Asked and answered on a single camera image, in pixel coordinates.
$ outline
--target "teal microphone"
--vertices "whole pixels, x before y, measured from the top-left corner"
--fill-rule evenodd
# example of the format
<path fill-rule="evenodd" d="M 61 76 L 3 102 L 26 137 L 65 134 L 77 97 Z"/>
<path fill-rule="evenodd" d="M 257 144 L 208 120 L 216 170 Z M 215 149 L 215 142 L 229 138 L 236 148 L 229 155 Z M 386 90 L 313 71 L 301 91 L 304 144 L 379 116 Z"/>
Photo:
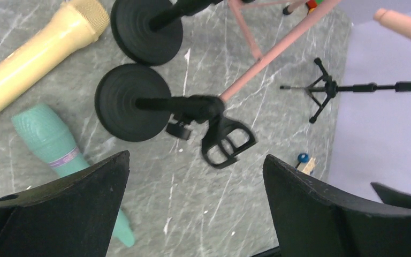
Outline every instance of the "teal microphone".
<path fill-rule="evenodd" d="M 12 117 L 12 123 L 29 150 L 60 177 L 90 166 L 67 125 L 48 105 L 38 104 L 17 114 Z M 134 245 L 130 222 L 122 210 L 119 210 L 112 235 L 127 247 Z"/>

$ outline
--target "marble surface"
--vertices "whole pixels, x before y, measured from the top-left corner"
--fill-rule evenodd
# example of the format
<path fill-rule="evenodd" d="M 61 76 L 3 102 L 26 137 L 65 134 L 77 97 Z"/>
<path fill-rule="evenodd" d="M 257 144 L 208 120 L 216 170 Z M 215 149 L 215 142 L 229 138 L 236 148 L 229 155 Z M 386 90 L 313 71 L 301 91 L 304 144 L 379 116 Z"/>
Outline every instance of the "marble surface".
<path fill-rule="evenodd" d="M 108 11 L 112 0 L 102 0 Z M 0 61 L 48 23 L 59 0 L 0 0 Z M 305 15 L 301 7 L 284 17 L 283 6 L 243 12 L 263 51 Z M 174 95 L 219 94 L 254 60 L 225 4 L 183 19 L 184 42 L 177 57 L 155 69 Z M 136 236 L 132 248 L 112 239 L 108 256 L 250 256 L 277 245 L 262 179 L 267 154 L 296 164 L 300 152 L 317 158 L 314 176 L 327 178 L 339 98 L 310 125 L 317 106 L 303 92 L 280 91 L 280 84 L 306 86 L 319 75 L 323 59 L 341 81 L 351 22 L 333 10 L 289 47 L 227 103 L 227 115 L 252 127 L 258 144 L 223 170 L 199 155 L 204 126 L 179 141 L 161 133 L 142 143 L 112 137 L 98 122 L 94 93 L 101 77 L 132 62 L 115 44 L 111 29 L 77 51 L 0 113 L 0 196 L 56 179 L 16 135 L 10 117 L 47 103 L 70 127 L 89 163 L 116 152 L 131 153 L 130 178 L 122 208 Z"/>

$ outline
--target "toy microphone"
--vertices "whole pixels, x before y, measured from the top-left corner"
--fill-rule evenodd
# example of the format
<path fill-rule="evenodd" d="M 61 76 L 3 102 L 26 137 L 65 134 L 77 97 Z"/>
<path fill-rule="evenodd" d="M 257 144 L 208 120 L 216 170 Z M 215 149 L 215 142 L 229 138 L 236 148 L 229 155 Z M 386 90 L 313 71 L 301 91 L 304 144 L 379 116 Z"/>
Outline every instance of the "toy microphone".
<path fill-rule="evenodd" d="M 44 29 L 0 63 L 0 112 L 71 53 L 97 41 L 109 22 L 97 0 L 62 3 Z"/>
<path fill-rule="evenodd" d="M 59 176 L 89 167 L 69 128 L 48 105 L 38 104 L 17 114 L 12 117 L 12 123 L 29 150 Z M 119 210 L 112 234 L 127 247 L 133 246 L 133 232 L 122 210 Z"/>
<path fill-rule="evenodd" d="M 382 26 L 411 39 L 411 17 L 382 8 L 374 14 L 374 20 Z"/>

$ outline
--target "black tripod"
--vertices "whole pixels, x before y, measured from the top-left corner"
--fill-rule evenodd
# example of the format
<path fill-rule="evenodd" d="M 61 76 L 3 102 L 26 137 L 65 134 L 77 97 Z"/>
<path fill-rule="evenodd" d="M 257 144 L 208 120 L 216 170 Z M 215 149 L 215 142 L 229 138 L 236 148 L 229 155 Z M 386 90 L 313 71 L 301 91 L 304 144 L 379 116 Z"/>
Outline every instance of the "black tripod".
<path fill-rule="evenodd" d="M 280 86 L 280 89 L 298 89 L 298 90 L 305 90 L 311 99 L 319 106 L 319 109 L 309 119 L 310 123 L 315 123 L 317 117 L 321 114 L 324 110 L 325 106 L 330 102 L 331 99 L 335 98 L 339 92 L 356 92 L 356 93 L 372 93 L 377 90 L 395 90 L 395 92 L 411 92 L 411 81 L 400 81 L 394 85 L 380 85 L 378 86 L 376 83 L 369 83 L 369 84 L 361 84 L 361 85 L 353 85 L 353 86 L 338 86 L 336 81 L 333 80 L 332 76 L 330 76 L 325 70 L 324 66 L 322 65 L 322 61 L 319 58 L 314 59 L 314 63 L 319 66 L 319 69 L 322 71 L 322 76 L 320 76 L 316 81 L 314 81 L 311 85 L 307 87 L 291 87 L 291 86 Z M 320 81 L 325 82 L 324 87 L 314 87 Z M 325 98 L 324 102 L 321 103 L 314 95 L 313 92 L 325 92 L 327 97 Z"/>

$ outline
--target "yellow microphone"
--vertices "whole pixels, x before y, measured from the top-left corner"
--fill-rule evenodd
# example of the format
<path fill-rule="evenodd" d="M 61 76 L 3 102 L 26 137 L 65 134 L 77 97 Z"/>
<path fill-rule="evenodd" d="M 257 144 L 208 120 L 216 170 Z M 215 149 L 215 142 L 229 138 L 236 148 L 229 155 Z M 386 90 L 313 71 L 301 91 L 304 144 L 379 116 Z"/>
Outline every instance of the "yellow microphone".
<path fill-rule="evenodd" d="M 62 3 L 45 28 L 0 63 L 0 112 L 71 53 L 97 41 L 109 22 L 97 0 Z"/>

